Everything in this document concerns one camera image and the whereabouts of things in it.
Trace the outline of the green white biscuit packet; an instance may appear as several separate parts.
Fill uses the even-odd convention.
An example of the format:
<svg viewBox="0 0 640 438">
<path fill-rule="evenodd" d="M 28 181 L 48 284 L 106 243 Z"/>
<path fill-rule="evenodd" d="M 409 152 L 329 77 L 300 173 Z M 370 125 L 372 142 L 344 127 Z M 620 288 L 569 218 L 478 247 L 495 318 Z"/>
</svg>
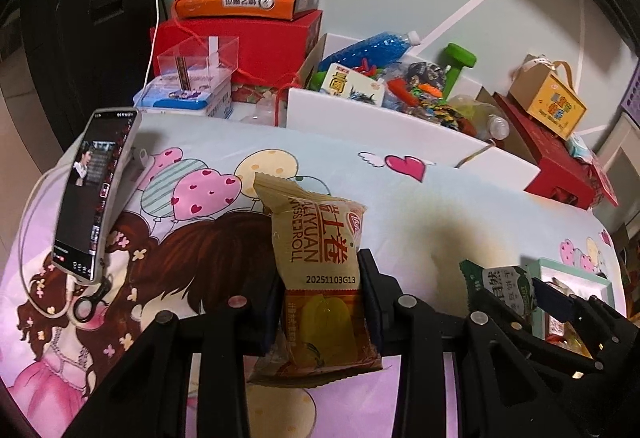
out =
<svg viewBox="0 0 640 438">
<path fill-rule="evenodd" d="M 533 279 L 520 266 L 484 268 L 471 261 L 459 264 L 468 291 L 468 301 L 480 291 L 486 291 L 503 302 L 515 314 L 528 319 L 537 307 Z"/>
</svg>

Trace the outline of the beige egg roll packet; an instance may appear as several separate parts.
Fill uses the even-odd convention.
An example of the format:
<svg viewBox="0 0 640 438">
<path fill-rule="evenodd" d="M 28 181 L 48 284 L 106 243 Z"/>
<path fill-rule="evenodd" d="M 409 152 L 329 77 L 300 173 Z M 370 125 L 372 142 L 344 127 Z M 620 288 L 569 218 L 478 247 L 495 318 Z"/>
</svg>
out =
<svg viewBox="0 0 640 438">
<path fill-rule="evenodd" d="M 367 208 L 262 173 L 254 189 L 270 212 L 285 294 L 278 336 L 250 381 L 311 388 L 381 370 L 360 296 L 358 251 Z"/>
</svg>

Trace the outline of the cartoon print tablecloth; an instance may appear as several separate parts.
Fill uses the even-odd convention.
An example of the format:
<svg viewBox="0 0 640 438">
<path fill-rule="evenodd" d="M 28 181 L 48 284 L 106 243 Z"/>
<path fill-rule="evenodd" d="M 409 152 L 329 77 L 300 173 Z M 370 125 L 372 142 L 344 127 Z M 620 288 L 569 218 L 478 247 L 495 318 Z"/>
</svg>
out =
<svg viewBox="0 0 640 438">
<path fill-rule="evenodd" d="M 257 240 L 255 173 L 367 210 L 361 244 L 404 291 L 453 315 L 466 309 L 459 264 L 522 256 L 593 266 L 626 307 L 610 236 L 590 212 L 412 155 L 212 117 L 148 114 L 136 136 L 152 165 L 106 239 L 112 278 L 92 319 L 75 322 L 51 262 L 63 177 L 29 210 L 1 280 L 1 377 L 36 432 L 61 436 L 102 377 L 160 310 L 203 314 L 235 281 L 231 242 Z"/>
</svg>

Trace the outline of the pink patterned box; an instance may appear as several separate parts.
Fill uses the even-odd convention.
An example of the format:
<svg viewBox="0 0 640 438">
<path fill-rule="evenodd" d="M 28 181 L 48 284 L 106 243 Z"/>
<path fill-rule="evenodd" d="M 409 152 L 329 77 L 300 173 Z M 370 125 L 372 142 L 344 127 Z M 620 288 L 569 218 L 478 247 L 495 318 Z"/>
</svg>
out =
<svg viewBox="0 0 640 438">
<path fill-rule="evenodd" d="M 594 191 L 592 206 L 607 202 L 609 205 L 617 207 L 618 198 L 611 184 L 611 180 L 608 178 L 608 174 L 606 174 L 598 157 L 594 153 L 591 154 L 589 178 Z"/>
</svg>

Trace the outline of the large red gift box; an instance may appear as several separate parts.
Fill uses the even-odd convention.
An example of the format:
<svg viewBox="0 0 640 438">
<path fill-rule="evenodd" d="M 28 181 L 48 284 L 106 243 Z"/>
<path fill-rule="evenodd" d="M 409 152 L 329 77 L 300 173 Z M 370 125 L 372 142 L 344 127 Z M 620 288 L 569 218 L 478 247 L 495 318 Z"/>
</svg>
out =
<svg viewBox="0 0 640 438">
<path fill-rule="evenodd" d="M 564 140 L 529 117 L 511 95 L 495 93 L 492 99 L 510 124 L 501 148 L 538 169 L 525 191 L 584 210 L 594 206 L 598 191 L 587 165 L 570 156 Z"/>
</svg>

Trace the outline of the blue tissue pack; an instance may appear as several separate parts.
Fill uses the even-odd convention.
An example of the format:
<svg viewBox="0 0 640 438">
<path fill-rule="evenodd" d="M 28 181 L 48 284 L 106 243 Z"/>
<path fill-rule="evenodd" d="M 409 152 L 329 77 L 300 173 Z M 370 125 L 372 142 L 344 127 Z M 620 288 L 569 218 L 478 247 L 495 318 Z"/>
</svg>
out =
<svg viewBox="0 0 640 438">
<path fill-rule="evenodd" d="M 566 148 L 570 156 L 582 162 L 582 164 L 593 163 L 593 153 L 591 149 L 577 133 L 573 133 L 567 138 Z"/>
</svg>

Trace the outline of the clear plastic bottle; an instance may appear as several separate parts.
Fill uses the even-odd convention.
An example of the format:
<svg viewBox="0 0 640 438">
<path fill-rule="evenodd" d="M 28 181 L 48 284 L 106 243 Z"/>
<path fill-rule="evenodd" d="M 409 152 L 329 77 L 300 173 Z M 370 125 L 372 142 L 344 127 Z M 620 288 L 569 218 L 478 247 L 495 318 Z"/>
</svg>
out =
<svg viewBox="0 0 640 438">
<path fill-rule="evenodd" d="M 508 120 L 496 106 L 488 102 L 479 102 L 470 96 L 458 95 L 449 100 L 449 106 L 471 122 L 479 139 L 497 141 L 510 135 Z"/>
</svg>

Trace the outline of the smartphone in white case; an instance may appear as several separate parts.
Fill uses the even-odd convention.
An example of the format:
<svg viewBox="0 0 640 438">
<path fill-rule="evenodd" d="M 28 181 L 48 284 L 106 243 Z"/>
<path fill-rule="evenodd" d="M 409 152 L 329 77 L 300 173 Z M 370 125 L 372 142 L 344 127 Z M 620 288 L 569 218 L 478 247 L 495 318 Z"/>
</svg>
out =
<svg viewBox="0 0 640 438">
<path fill-rule="evenodd" d="M 102 276 L 117 189 L 140 122 L 141 114 L 134 108 L 94 111 L 70 165 L 52 262 L 81 284 L 96 283 Z"/>
</svg>

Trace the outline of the blue wet wipes pack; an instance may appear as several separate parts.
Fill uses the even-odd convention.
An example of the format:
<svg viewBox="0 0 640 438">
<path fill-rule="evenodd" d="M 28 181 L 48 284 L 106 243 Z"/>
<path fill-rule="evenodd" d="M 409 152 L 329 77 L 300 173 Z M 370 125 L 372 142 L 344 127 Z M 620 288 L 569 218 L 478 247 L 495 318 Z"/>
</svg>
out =
<svg viewBox="0 0 640 438">
<path fill-rule="evenodd" d="M 228 70 L 190 74 L 190 88 L 182 87 L 177 73 L 157 76 L 134 95 L 134 106 L 149 113 L 176 113 L 227 119 L 232 112 Z"/>
</svg>

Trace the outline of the white toy storage box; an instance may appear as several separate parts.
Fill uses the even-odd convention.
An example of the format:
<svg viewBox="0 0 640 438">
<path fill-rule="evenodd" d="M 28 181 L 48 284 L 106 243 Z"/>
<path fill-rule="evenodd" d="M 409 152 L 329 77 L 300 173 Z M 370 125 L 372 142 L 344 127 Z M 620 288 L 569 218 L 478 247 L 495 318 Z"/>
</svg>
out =
<svg viewBox="0 0 640 438">
<path fill-rule="evenodd" d="M 353 100 L 292 87 L 286 127 L 412 155 L 450 167 L 461 166 L 487 183 L 523 191 L 539 174 L 536 165 L 469 135 Z"/>
</svg>

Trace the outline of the white card box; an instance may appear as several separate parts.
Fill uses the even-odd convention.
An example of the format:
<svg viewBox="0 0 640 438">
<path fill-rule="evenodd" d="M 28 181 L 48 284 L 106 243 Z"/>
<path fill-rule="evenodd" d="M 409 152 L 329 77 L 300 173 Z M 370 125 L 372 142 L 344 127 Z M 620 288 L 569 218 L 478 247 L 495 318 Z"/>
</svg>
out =
<svg viewBox="0 0 640 438">
<path fill-rule="evenodd" d="M 339 64 L 332 64 L 326 70 L 320 91 L 331 96 L 381 107 L 385 87 L 378 81 L 369 78 L 369 76 L 364 76 L 356 70 Z"/>
</svg>

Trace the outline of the clear acrylic box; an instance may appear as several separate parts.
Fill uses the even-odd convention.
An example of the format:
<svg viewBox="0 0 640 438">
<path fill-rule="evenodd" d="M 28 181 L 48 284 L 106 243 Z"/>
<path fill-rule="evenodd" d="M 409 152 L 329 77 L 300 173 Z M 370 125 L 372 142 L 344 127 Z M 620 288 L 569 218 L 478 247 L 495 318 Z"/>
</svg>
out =
<svg viewBox="0 0 640 438">
<path fill-rule="evenodd" d="M 160 76 L 180 91 L 212 90 L 230 81 L 239 67 L 239 39 L 234 36 L 191 36 L 156 58 Z"/>
</svg>

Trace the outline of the green dumbbell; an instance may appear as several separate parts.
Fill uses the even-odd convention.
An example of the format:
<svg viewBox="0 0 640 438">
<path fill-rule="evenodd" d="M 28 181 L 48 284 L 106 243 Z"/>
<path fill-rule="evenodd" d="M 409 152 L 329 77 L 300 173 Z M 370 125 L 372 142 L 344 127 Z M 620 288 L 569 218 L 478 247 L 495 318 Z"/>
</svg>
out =
<svg viewBox="0 0 640 438">
<path fill-rule="evenodd" d="M 442 98 L 447 99 L 457 83 L 463 69 L 473 68 L 477 63 L 475 54 L 456 43 L 449 43 L 444 49 L 446 62 L 446 82 L 442 91 Z"/>
</svg>

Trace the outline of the blue bead bottle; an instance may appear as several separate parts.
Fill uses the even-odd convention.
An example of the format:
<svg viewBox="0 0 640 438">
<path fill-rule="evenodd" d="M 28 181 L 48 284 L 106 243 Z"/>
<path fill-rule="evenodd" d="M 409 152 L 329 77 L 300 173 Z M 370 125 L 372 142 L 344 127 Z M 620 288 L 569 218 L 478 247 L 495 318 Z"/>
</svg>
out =
<svg viewBox="0 0 640 438">
<path fill-rule="evenodd" d="M 410 47 L 421 43 L 419 34 L 410 31 L 406 34 L 381 32 L 370 38 L 350 44 L 329 55 L 319 62 L 318 70 L 326 71 L 330 65 L 337 64 L 347 68 L 356 68 L 363 59 L 370 67 L 386 67 L 404 56 Z"/>
</svg>

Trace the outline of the orange box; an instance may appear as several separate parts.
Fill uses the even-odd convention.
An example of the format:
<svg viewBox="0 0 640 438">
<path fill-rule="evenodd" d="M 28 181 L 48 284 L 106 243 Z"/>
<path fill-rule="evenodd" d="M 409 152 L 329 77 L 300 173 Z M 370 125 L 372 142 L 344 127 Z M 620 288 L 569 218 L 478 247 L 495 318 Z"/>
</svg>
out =
<svg viewBox="0 0 640 438">
<path fill-rule="evenodd" d="M 176 18 L 246 17 L 293 21 L 318 9 L 320 0 L 174 0 Z"/>
</svg>

